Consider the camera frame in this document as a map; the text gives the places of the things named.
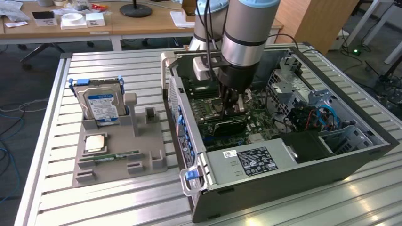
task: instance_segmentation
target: barcode label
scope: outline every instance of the barcode label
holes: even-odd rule
[[[226,158],[238,156],[238,155],[237,155],[237,150],[230,150],[230,151],[224,152],[224,156],[225,156]]]

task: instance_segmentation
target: robotic arm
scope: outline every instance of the robotic arm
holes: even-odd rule
[[[212,10],[209,15],[212,19],[222,18],[222,14],[226,14],[228,5],[222,1],[220,2],[221,11],[213,12],[214,10]],[[220,22],[221,20],[218,22],[213,20],[214,29],[210,29],[210,32],[214,33],[216,41],[220,41],[220,35],[224,33],[222,56],[212,61],[212,65],[207,65],[206,60],[197,57],[194,59],[194,71],[199,80],[214,76],[210,73],[210,67],[214,68],[216,74],[218,72],[220,97],[222,98],[225,110],[244,104],[242,95],[254,79],[280,2],[281,0],[232,0],[225,27],[224,23]],[[201,3],[202,0],[198,2],[199,7],[206,7],[206,4],[202,5]],[[198,16],[195,38],[201,41],[206,40],[206,33],[201,35],[199,29],[203,23],[201,23],[201,17]]]

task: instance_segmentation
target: gray carpet floor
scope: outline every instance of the gray carpet floor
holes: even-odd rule
[[[362,13],[353,16],[345,29],[352,32],[356,27]],[[370,20],[365,25],[360,35],[357,36],[350,49],[356,48],[360,44],[360,40],[368,32],[369,28],[374,24],[374,20]],[[380,71],[386,70],[390,66],[384,63],[388,55],[392,53],[394,48],[402,41],[402,34],[389,27],[381,29],[380,34],[370,44],[372,52],[362,52],[358,57],[362,61],[368,60],[373,67],[378,68]],[[189,44],[190,38],[179,38],[181,44]],[[95,41],[95,47],[87,46],[86,42],[75,43],[62,43],[61,47],[66,52],[101,52],[113,51],[111,42],[109,41]],[[25,71],[22,69],[22,64],[19,60],[29,54],[30,50],[34,50],[38,45],[27,45],[29,50],[22,51],[18,49],[17,45],[10,45],[6,52],[0,54],[0,105],[10,103],[26,103],[37,99],[43,99],[50,96],[51,87],[54,83],[54,76],[58,69],[58,57],[61,53],[54,49],[49,48],[42,52],[29,63],[33,65],[33,70]],[[143,49],[143,48],[167,48],[175,47],[173,39],[151,39],[149,40],[149,46],[142,45],[142,40],[126,41],[123,50],[129,49]],[[350,57],[346,57],[340,53],[340,51],[332,51],[328,54],[328,58],[340,67],[340,69],[346,69],[348,67],[358,64],[360,62]],[[361,65],[348,71],[348,75],[360,83],[372,85],[377,80],[377,75],[373,71],[365,70],[365,65]],[[397,77],[402,76],[402,66],[398,67],[394,74]],[[30,109],[38,109],[46,106],[46,103],[38,103]],[[401,117],[398,108],[392,109],[393,112]],[[10,116],[21,116],[22,112],[9,113]],[[27,180],[30,165],[33,161],[33,155],[35,151],[38,136],[41,132],[41,127],[43,123],[45,111],[37,113],[26,113],[25,124],[21,132],[11,139],[4,141],[10,152],[14,154],[17,166],[19,168],[22,184],[21,189],[13,195],[13,198],[0,204],[0,225],[10,226],[14,224],[15,216],[18,212],[18,207],[21,204],[21,197],[23,193],[25,183]],[[11,124],[14,124],[15,119],[9,119],[0,117],[0,132],[7,129]],[[0,161],[0,172],[7,164],[6,160]],[[10,194],[17,186],[17,175],[13,165],[9,167],[6,173],[0,176],[0,197]]]

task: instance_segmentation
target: blue cable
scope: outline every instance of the blue cable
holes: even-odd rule
[[[9,157],[11,159],[11,162],[13,162],[13,165],[14,165],[14,168],[15,168],[15,173],[18,175],[18,185],[14,189],[14,191],[10,193],[9,196],[6,196],[2,200],[0,200],[0,204],[14,195],[14,193],[19,190],[21,188],[21,173],[19,173],[19,169],[18,169],[18,165],[15,164],[15,160],[14,160],[14,156],[13,154],[4,149],[4,148],[0,148],[2,151],[4,151],[6,154],[9,154]]]
[[[321,116],[321,111],[320,111],[321,108],[328,109],[328,110],[333,113],[333,117],[336,117],[337,124],[338,124],[338,127],[340,127],[341,122],[340,122],[340,118],[338,118],[338,116],[337,116],[336,110],[334,110],[330,106],[328,106],[328,105],[322,105],[322,106],[320,106],[318,109],[317,109],[317,116],[318,116],[318,118],[320,118],[321,124],[326,126],[325,121],[324,121],[322,118],[320,117],[320,116]]]
[[[11,134],[9,137],[6,137],[4,139],[0,139],[0,141],[4,141],[4,140],[10,139],[14,135],[17,135],[17,134],[19,133],[19,131],[22,130],[23,125],[25,125],[25,120],[23,120],[23,118],[21,118],[21,117],[13,117],[13,116],[4,115],[4,114],[0,114],[0,116],[2,116],[2,117],[6,117],[6,118],[10,118],[10,119],[19,119],[21,122],[22,122],[18,131],[17,131],[15,133],[13,133],[13,134]]]

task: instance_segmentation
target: motherboard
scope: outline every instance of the motherboard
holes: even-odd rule
[[[191,99],[190,104],[207,151],[258,143],[280,134],[258,91],[245,96],[245,112],[224,118],[221,98]]]

